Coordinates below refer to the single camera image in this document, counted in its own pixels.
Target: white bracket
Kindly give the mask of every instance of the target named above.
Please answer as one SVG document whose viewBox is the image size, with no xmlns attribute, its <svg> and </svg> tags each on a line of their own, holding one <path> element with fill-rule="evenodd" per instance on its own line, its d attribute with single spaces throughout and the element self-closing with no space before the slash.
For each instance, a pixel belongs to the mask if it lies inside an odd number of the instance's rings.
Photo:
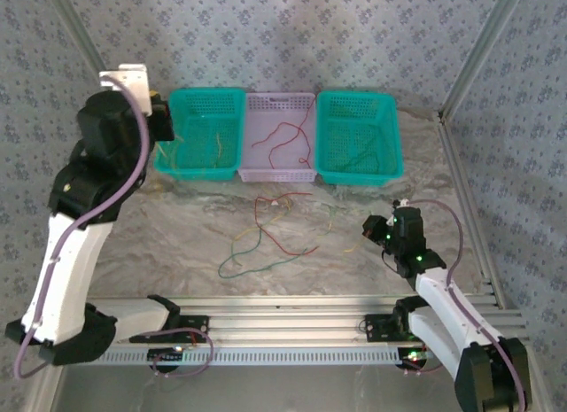
<svg viewBox="0 0 567 412">
<path fill-rule="evenodd" d="M 128 87 L 134 94 L 142 112 L 151 115 L 150 83 L 148 82 L 148 69 L 144 64 L 120 64 L 118 71 L 101 71 L 99 77 L 109 75 Z M 119 90 L 110 82 L 100 82 L 102 87 L 112 87 Z"/>
</svg>

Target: plastic basket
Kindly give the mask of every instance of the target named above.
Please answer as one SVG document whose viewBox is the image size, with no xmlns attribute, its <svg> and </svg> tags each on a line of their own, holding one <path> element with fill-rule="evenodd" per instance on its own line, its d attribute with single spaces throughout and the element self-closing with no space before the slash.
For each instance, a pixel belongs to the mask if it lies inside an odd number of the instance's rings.
<svg viewBox="0 0 567 412">
<path fill-rule="evenodd" d="M 393 97 L 324 91 L 317 99 L 315 167 L 326 183 L 380 186 L 403 174 Z"/>
<path fill-rule="evenodd" d="M 242 166 L 238 173 L 243 182 L 312 182 L 315 180 L 315 95 L 313 93 L 250 93 L 246 96 L 245 140 Z M 289 144 L 283 144 L 298 134 L 299 126 L 306 138 L 299 133 Z M 256 144 L 269 136 L 266 142 Z M 307 159 L 309 166 L 301 159 Z"/>
<path fill-rule="evenodd" d="M 242 89 L 178 89 L 169 96 L 175 140 L 159 144 L 154 166 L 176 179 L 229 180 L 240 167 Z"/>
</svg>

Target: gray patterned wall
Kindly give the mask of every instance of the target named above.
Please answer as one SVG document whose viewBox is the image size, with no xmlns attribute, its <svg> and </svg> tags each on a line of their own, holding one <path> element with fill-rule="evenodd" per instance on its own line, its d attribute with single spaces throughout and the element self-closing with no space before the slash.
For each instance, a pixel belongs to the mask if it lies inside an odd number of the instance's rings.
<svg viewBox="0 0 567 412">
<path fill-rule="evenodd" d="M 47 0 L 0 0 L 1 327 L 21 317 L 46 243 L 53 176 L 78 138 L 76 110 L 97 91 Z M 0 337 L 0 410 L 19 410 L 15 345 Z"/>
<path fill-rule="evenodd" d="M 567 0 L 521 0 L 451 127 L 505 292 L 567 410 Z"/>
<path fill-rule="evenodd" d="M 105 63 L 161 92 L 370 87 L 439 108 L 495 0 L 71 0 Z"/>
</svg>

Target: teal basket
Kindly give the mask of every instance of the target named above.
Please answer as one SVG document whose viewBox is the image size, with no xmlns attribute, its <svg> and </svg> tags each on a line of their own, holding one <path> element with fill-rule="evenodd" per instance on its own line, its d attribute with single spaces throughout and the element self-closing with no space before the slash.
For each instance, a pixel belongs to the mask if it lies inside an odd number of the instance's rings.
<svg viewBox="0 0 567 412">
<path fill-rule="evenodd" d="M 323 91 L 317 98 L 315 168 L 330 184 L 380 186 L 403 174 L 390 95 Z"/>
<path fill-rule="evenodd" d="M 159 144 L 154 166 L 180 180 L 229 180 L 240 167 L 243 89 L 178 89 L 169 96 L 175 140 Z"/>
</svg>

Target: red wire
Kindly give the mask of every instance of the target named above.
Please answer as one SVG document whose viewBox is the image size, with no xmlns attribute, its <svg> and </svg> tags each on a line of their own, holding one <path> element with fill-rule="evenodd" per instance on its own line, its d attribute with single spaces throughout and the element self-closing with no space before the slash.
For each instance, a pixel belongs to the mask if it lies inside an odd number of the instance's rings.
<svg viewBox="0 0 567 412">
<path fill-rule="evenodd" d="M 269 233 L 267 230 L 265 230 L 260 223 L 258 222 L 258 201 L 262 200 L 262 201 L 267 201 L 267 202 L 274 202 L 277 201 L 280 198 L 283 197 L 288 197 L 290 195 L 311 195 L 311 193 L 305 193 L 305 192 L 288 192 L 288 193 L 284 193 L 283 195 L 277 197 L 277 198 L 264 198 L 264 197 L 257 197 L 256 200 L 254 201 L 254 221 L 256 222 L 256 226 L 258 226 L 258 228 L 264 232 L 266 235 L 268 235 L 268 237 L 274 241 L 274 244 L 276 244 L 280 250 L 282 250 L 284 253 L 286 253 L 287 255 L 293 255 L 295 257 L 299 256 L 299 255 L 309 255 L 310 253 L 312 253 L 313 251 L 315 251 L 317 248 L 319 248 L 319 246 L 316 246 L 315 248 L 307 251 L 306 253 L 290 253 L 289 251 L 287 251 L 285 248 L 282 247 L 282 245 L 277 242 L 277 240 L 274 238 L 274 236 Z"/>
<path fill-rule="evenodd" d="M 298 130 L 297 135 L 295 135 L 292 139 L 290 139 L 290 140 L 288 140 L 287 142 L 284 142 L 284 143 L 282 143 L 282 144 L 277 144 L 276 146 L 274 146 L 274 147 L 270 150 L 269 155 L 268 155 L 268 159 L 269 159 L 269 165 L 272 167 L 272 169 L 275 169 L 274 163 L 272 162 L 272 152 L 273 152 L 274 150 L 276 150 L 277 148 L 279 148 L 280 146 L 284 146 L 284 145 L 286 145 L 286 144 L 290 144 L 291 142 L 293 142 L 295 139 L 298 138 L 299 133 L 302 133 L 303 136 L 305 137 L 305 141 L 306 141 L 306 143 L 307 143 L 307 148 L 309 148 L 309 153 L 307 154 L 307 158 L 299 158 L 298 161 L 299 161 L 301 164 L 307 164 L 307 166 L 308 166 L 309 168 L 311 168 L 311 165 L 309 164 L 309 157 L 311 156 L 311 145 L 309 144 L 309 139 L 307 138 L 307 135 L 305 134 L 305 131 L 303 131 L 303 128 L 302 128 L 302 127 L 303 127 L 303 124 L 305 124 L 305 122 L 307 121 L 307 118 L 309 117 L 309 111 L 311 111 L 311 108 L 313 107 L 313 105 L 314 105 L 314 103 L 315 103 L 315 100 L 316 100 L 316 96 L 315 96 L 315 97 L 313 98 L 313 100 L 311 101 L 311 105 L 309 105 L 309 107 L 307 108 L 307 112 L 306 112 L 306 114 L 305 114 L 305 118 L 303 119 L 303 121 L 301 122 L 301 124 L 299 124 L 298 126 L 296 126 L 295 124 L 291 124 L 290 122 L 285 122 L 285 121 L 284 121 L 284 122 L 280 122 L 280 123 L 277 125 L 276 129 L 275 129 L 274 131 L 272 131 L 272 132 L 268 135 L 268 137 L 266 137 L 264 140 L 260 140 L 259 142 L 256 142 L 256 143 L 252 144 L 252 148 L 253 148 L 253 147 L 256 146 L 257 144 L 263 144 L 264 142 L 267 142 L 267 140 L 268 140 L 272 135 L 274 135 L 274 134 L 276 133 L 276 131 L 279 130 L 279 128 L 282 127 L 283 125 L 291 126 L 291 127 L 294 127 L 294 128 L 296 128 L 296 129 Z"/>
</svg>

